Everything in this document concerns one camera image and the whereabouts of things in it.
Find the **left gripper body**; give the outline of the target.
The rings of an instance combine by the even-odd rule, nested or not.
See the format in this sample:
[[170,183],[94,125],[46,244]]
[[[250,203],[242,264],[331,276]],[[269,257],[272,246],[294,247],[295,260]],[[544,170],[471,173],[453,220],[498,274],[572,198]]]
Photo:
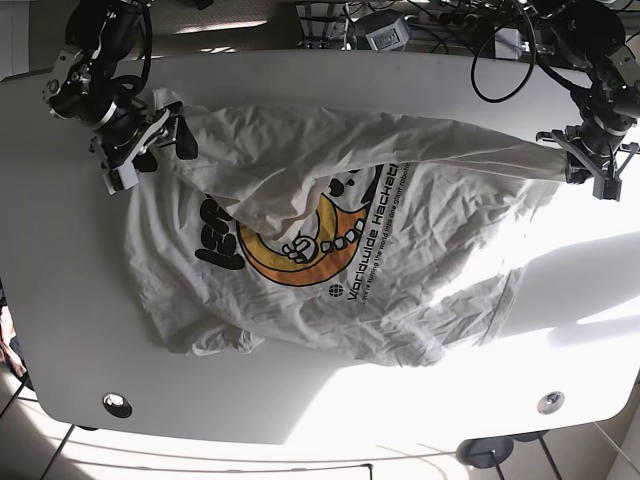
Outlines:
[[616,135],[596,123],[584,122],[580,126],[567,126],[565,130],[538,132],[537,141],[557,144],[562,150],[573,154],[590,171],[590,178],[619,178],[635,155],[639,144],[623,142],[626,133]]

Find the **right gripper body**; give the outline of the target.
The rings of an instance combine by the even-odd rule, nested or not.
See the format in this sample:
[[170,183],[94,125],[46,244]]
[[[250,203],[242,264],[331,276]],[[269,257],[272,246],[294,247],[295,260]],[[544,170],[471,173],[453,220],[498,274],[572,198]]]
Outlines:
[[98,155],[101,168],[110,175],[136,175],[134,161],[138,156],[146,155],[154,144],[163,148],[176,143],[178,119],[182,113],[182,107],[165,107],[146,118],[124,144],[116,145],[95,137],[91,140],[90,151]]

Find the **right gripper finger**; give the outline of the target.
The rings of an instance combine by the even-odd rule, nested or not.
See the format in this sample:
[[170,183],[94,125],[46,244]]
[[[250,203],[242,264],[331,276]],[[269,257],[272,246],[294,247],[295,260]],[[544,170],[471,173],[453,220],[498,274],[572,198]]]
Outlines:
[[175,151],[181,160],[195,160],[199,155],[198,143],[182,115],[176,117]]

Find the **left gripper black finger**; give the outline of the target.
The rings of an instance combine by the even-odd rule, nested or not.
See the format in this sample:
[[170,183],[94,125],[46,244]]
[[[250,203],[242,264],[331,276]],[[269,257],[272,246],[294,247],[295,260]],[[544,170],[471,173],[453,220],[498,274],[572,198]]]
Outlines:
[[571,153],[566,155],[565,179],[567,184],[584,184],[590,178],[590,171]]

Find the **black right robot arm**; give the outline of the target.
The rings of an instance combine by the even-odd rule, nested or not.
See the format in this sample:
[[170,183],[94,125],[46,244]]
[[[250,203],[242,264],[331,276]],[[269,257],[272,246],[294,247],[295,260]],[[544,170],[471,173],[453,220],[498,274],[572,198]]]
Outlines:
[[50,113],[75,119],[94,132],[114,171],[126,164],[151,172],[152,144],[176,148],[180,159],[198,156],[181,102],[153,113],[138,95],[150,70],[153,29],[149,1],[81,1],[69,18],[65,45],[43,91]]

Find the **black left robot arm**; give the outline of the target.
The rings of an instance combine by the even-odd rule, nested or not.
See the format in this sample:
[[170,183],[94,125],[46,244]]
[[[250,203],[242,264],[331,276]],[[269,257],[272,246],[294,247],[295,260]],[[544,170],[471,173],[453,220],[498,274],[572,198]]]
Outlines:
[[590,87],[580,87],[557,74],[543,60],[542,70],[569,91],[582,123],[564,130],[540,132],[539,140],[554,142],[567,153],[569,184],[592,178],[598,199],[618,200],[626,162],[639,153],[639,144],[624,138],[639,119],[639,63],[625,40],[618,13],[600,1],[534,1],[542,25],[555,36],[559,52],[587,74]]

